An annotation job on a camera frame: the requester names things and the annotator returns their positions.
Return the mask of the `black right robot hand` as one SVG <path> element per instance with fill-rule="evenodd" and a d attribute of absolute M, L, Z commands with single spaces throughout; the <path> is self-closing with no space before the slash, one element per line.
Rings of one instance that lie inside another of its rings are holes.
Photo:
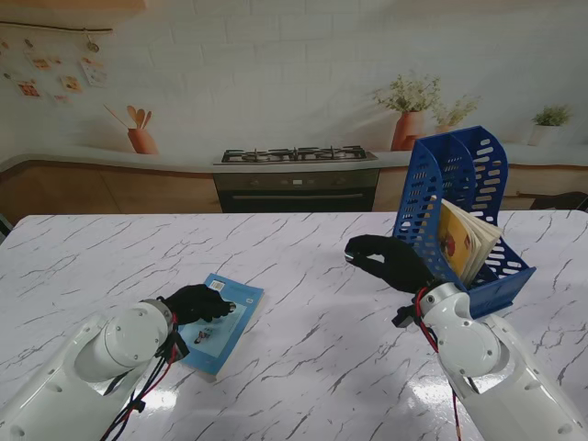
<path fill-rule="evenodd" d="M 345 259 L 392 288 L 417 294 L 438 280 L 413 248 L 394 237 L 364 234 L 350 239 Z"/>

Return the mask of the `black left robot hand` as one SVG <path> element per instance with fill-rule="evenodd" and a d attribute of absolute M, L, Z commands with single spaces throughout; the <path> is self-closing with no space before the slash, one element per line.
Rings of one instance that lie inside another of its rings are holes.
<path fill-rule="evenodd" d="M 217 290 L 204 284 L 182 287 L 170 297 L 160 297 L 159 300 L 173 313 L 178 325 L 199 320 L 212 322 L 234 311 L 231 302 L 225 301 Z"/>

